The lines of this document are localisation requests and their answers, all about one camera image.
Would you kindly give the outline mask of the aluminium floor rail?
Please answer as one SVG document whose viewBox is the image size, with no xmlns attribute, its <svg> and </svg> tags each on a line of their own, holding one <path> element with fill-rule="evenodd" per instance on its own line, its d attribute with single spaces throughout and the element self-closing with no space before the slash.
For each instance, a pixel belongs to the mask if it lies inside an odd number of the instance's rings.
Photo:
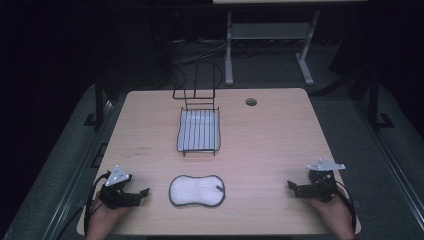
<svg viewBox="0 0 424 240">
<path fill-rule="evenodd" d="M 71 218 L 75 205 L 87 200 L 93 175 L 89 169 L 100 149 L 101 140 L 106 140 L 102 126 L 96 127 L 95 103 L 82 102 L 71 116 L 70 122 L 55 145 L 49 160 L 48 179 L 57 183 L 59 190 L 49 188 L 48 193 L 58 198 L 53 215 L 48 220 L 42 240 L 56 240 Z"/>
<path fill-rule="evenodd" d="M 382 153 L 385 162 L 388 166 L 389 172 L 392 175 L 398 189 L 404 197 L 410 211 L 416 219 L 421 230 L 424 232 L 424 203 L 419 198 L 415 189 L 411 185 L 401 166 L 397 162 L 397 158 L 390 150 L 383 136 L 381 135 L 380 127 L 375 127 L 368 119 L 367 110 L 361 102 L 355 101 L 354 106 L 359 115 L 364 121 L 366 128 L 376 142 L 380 152 Z"/>
</svg>

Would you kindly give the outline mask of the white sponge with dark rim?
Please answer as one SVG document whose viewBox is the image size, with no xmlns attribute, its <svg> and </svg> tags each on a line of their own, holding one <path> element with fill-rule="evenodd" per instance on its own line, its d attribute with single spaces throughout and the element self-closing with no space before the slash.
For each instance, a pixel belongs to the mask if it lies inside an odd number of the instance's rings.
<svg viewBox="0 0 424 240">
<path fill-rule="evenodd" d="M 181 175 L 176 177 L 169 187 L 169 199 L 177 207 L 201 205 L 219 206 L 225 199 L 225 185 L 215 175 L 192 177 Z"/>
</svg>

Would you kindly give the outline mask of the person's left hand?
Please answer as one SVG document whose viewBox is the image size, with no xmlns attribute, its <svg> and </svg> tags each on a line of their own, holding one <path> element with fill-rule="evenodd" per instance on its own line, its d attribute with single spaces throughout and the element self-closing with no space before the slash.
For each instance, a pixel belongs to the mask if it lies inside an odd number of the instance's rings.
<svg viewBox="0 0 424 240">
<path fill-rule="evenodd" d="M 114 230 L 120 220 L 131 211 L 131 208 L 121 207 L 110 209 L 96 198 L 92 202 L 92 210 L 86 233 L 86 240 L 105 240 Z"/>
</svg>

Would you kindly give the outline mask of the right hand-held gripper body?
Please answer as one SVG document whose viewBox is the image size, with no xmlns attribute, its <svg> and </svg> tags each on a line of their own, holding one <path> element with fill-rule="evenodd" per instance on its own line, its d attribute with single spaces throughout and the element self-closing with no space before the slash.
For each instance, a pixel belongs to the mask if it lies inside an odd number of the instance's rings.
<svg viewBox="0 0 424 240">
<path fill-rule="evenodd" d="M 308 165 L 307 168 L 310 184 L 299 187 L 299 196 L 329 202 L 337 191 L 334 171 L 344 170 L 345 165 L 318 159 L 316 163 Z"/>
</svg>

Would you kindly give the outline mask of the white metal stand frame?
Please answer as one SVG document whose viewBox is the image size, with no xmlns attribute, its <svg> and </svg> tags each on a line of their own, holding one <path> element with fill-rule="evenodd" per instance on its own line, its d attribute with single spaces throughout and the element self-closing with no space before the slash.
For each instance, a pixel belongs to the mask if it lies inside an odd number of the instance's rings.
<svg viewBox="0 0 424 240">
<path fill-rule="evenodd" d="M 295 54 L 296 61 L 307 86 L 315 84 L 306 63 L 316 25 L 320 16 L 315 11 L 309 22 L 295 23 L 236 23 L 233 22 L 232 13 L 227 13 L 226 26 L 226 54 L 224 58 L 225 84 L 234 84 L 232 64 L 232 43 L 235 40 L 303 40 L 304 45 L 300 52 Z"/>
</svg>

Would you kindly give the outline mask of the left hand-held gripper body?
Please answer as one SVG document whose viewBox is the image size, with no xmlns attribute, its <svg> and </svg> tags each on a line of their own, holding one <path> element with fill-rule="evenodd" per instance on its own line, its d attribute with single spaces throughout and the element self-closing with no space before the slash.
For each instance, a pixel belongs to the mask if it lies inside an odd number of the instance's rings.
<svg viewBox="0 0 424 240">
<path fill-rule="evenodd" d="M 140 198 L 139 194 L 126 193 L 124 188 L 132 179 L 119 165 L 110 172 L 100 190 L 99 199 L 109 208 L 136 207 L 131 205 L 131 199 Z"/>
</svg>

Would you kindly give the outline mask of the white ribbed drip tray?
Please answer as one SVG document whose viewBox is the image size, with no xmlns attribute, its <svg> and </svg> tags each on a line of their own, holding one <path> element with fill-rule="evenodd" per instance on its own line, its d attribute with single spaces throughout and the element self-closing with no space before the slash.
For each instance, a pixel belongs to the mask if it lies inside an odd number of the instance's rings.
<svg viewBox="0 0 424 240">
<path fill-rule="evenodd" d="M 213 109 L 182 110 L 177 136 L 177 150 L 216 152 L 220 149 L 219 111 Z"/>
</svg>

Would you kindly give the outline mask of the black metal post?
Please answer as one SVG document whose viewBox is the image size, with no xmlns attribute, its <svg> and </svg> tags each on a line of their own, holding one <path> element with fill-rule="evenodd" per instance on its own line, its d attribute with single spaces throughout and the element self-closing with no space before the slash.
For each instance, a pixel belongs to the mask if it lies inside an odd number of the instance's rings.
<svg viewBox="0 0 424 240">
<path fill-rule="evenodd" d="M 386 113 L 378 112 L 379 82 L 377 73 L 373 72 L 369 81 L 368 121 L 372 128 L 379 131 L 381 128 L 393 128 L 394 124 Z"/>
<path fill-rule="evenodd" d="M 84 126 L 91 126 L 97 131 L 104 120 L 104 88 L 101 75 L 98 75 L 94 84 L 95 90 L 95 112 L 90 113 L 85 121 Z"/>
</svg>

